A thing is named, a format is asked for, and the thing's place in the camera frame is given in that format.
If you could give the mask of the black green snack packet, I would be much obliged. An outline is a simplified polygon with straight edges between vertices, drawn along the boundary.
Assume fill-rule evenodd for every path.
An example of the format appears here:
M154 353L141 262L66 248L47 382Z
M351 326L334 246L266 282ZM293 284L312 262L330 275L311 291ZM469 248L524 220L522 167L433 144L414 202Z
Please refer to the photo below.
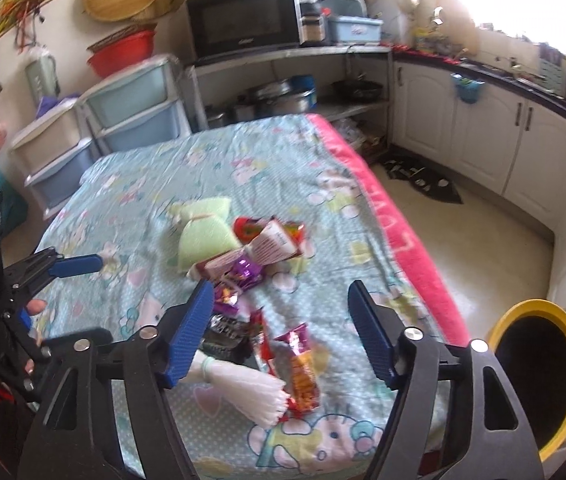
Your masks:
M211 315L199 350L215 359L243 364L251 356L247 322L215 313Z

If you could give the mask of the purple candy wrapper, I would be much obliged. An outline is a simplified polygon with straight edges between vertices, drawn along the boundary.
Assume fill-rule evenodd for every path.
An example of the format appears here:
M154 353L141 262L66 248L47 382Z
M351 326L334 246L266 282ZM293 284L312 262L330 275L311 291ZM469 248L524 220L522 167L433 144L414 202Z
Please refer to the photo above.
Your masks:
M263 266L248 257L228 252L210 260L206 271L213 280L213 312L239 313L241 296L263 280Z

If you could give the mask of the red cylindrical candy tube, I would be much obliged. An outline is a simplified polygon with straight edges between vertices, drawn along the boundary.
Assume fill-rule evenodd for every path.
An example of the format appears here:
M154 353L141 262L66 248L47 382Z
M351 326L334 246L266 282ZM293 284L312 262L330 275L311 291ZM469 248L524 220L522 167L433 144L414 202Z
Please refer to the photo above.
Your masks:
M282 221L277 217L248 218L239 217L234 220L233 232L244 244L256 247L266 240L275 246L285 249L293 256L300 254L300 245L305 239L306 228L300 221Z

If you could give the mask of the red orange snack wrapper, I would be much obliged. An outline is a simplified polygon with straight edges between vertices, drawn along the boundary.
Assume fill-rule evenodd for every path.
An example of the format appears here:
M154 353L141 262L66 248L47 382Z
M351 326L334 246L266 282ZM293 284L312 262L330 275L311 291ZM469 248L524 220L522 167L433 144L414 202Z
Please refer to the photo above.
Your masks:
M275 341L286 344L289 348L293 392L292 412L295 415L304 415L319 408L320 388L307 324L299 324L277 336Z

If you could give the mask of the red white paper box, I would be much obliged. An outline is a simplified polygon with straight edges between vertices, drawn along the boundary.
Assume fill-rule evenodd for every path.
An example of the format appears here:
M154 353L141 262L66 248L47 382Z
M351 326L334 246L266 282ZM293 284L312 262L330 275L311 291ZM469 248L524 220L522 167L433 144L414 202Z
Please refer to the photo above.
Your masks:
M268 242L267 240L263 244L258 244L256 247L252 244L244 245L242 242L241 244L241 248L232 250L232 252L234 252L234 254L239 254L240 256L248 257L255 261L255 263L261 264L262 266L269 266L269 264L278 263L289 258L296 257L291 255L285 249L275 246L274 242ZM195 263L194 266L187 271L187 276L191 278L191 280L200 280L202 278L203 280L212 282L213 280L209 277L209 274L206 271L206 264L214 258L216 257Z

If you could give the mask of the yellow rimmed trash bin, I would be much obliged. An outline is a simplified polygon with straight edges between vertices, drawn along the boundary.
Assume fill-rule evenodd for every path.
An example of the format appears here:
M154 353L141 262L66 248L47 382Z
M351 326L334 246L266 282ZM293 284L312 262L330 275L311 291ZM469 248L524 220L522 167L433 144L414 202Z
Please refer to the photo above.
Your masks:
M499 318L487 342L546 462L566 440L566 311L549 300L524 300Z

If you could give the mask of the hello kitty tablecloth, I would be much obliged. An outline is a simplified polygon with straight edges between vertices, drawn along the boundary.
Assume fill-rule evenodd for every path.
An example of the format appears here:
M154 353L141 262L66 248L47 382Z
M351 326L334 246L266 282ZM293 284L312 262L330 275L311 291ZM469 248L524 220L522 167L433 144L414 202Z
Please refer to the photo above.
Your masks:
M193 134L100 159L42 237L66 256L95 252L100 272L44 290L48 338L102 327L117 339L154 325L217 285L217 321L257 321L266 344L230 338L257 368L315 392L272 428L209 382L166 398L206 479L348 479L368 467L394 392L374 376L348 313L361 281L380 306L436 338L448 328L435 270L368 166L323 120L286 116Z

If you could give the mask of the teal plastic drawer unit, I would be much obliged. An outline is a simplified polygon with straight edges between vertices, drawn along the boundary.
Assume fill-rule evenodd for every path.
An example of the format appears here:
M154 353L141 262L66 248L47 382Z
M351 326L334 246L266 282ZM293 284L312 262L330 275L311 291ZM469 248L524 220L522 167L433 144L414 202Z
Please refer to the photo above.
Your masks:
M189 136L179 90L182 76L177 58L156 55L82 93L77 107L100 152L126 152Z

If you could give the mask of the red plastic basin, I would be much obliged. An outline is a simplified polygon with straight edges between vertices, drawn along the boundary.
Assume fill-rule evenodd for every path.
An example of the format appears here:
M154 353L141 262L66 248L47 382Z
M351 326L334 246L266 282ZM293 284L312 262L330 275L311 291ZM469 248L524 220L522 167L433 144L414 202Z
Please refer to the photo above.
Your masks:
M134 32L93 53L88 65L96 76L106 78L150 58L154 52L154 37L153 30Z

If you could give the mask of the black floor mat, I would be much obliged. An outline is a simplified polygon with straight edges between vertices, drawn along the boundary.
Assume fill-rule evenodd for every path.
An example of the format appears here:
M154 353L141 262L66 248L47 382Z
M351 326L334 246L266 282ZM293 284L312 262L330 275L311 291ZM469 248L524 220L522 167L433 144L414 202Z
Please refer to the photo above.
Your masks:
M381 160L381 165L390 179L408 182L411 188L431 200L445 204L463 203L454 182L420 158L388 154Z

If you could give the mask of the steel pots on shelf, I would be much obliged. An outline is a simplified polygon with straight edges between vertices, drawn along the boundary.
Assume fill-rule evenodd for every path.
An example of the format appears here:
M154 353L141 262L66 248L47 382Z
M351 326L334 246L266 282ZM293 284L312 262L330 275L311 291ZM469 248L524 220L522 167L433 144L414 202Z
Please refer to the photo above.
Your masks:
M205 113L208 127L219 128L260 118L305 114L317 102L315 78L295 75L249 88L225 106L206 106Z

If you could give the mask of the black microwave oven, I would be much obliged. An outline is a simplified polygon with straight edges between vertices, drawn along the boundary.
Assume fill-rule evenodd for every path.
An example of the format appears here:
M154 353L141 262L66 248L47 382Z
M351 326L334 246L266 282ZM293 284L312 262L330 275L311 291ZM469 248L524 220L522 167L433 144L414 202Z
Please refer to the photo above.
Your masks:
M300 44L295 0L187 0L181 6L194 63L237 52Z

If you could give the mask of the black frying pan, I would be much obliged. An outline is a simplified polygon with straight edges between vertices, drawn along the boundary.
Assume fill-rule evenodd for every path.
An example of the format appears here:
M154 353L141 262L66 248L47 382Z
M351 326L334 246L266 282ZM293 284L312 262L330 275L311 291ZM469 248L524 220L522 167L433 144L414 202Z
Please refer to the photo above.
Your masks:
M370 103L382 98L384 87L364 79L343 79L332 84L335 96L346 102Z

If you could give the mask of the black granite countertop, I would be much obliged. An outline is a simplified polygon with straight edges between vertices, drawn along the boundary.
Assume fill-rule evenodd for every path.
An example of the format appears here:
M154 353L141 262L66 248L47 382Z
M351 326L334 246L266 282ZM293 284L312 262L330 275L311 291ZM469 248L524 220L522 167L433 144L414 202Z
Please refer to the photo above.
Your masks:
M489 84L494 84L499 88L522 96L524 99L533 101L545 107L547 110L552 110L553 113L558 114L566 120L566 101L562 100L560 96L554 96L544 90L533 88L529 84L519 82L511 76L497 75L491 68L484 70L484 68L472 64L456 63L447 60L447 58L424 54L410 49L394 49L391 51L391 56L395 63L409 63L437 68L437 70L447 70L447 72L462 74L472 79L484 80Z

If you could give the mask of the metal shelf rack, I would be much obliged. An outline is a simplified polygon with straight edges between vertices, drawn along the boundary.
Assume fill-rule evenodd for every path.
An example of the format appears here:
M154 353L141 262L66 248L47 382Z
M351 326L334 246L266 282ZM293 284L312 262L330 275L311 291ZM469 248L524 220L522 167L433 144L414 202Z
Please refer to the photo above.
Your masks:
M195 131L259 116L315 113L353 118L385 134L390 122L391 53L337 46L248 53L184 68L180 90Z

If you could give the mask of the blue hanging basket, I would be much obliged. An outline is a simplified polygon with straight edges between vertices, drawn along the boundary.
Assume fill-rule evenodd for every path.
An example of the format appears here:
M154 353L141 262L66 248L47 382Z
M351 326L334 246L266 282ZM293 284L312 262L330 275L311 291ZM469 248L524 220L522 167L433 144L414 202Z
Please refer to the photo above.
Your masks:
M456 90L458 98L466 104L475 104L481 96L484 87L484 81L472 79L462 74L453 73L451 75L454 82L454 90Z

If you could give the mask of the blue dish rack box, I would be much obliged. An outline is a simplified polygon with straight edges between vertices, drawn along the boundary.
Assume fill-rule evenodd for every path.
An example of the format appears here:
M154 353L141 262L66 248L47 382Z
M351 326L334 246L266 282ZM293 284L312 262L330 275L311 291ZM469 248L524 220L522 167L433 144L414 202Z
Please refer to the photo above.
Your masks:
M383 21L377 18L334 15L327 18L330 39L341 46L377 46L381 43Z

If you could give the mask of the black blender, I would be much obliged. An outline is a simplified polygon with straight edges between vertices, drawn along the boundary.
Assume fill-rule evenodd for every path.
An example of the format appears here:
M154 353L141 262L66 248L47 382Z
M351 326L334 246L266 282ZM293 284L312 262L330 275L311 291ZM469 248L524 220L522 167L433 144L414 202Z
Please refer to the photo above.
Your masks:
M326 31L321 2L323 0L295 0L299 25L299 41L304 47L325 44Z

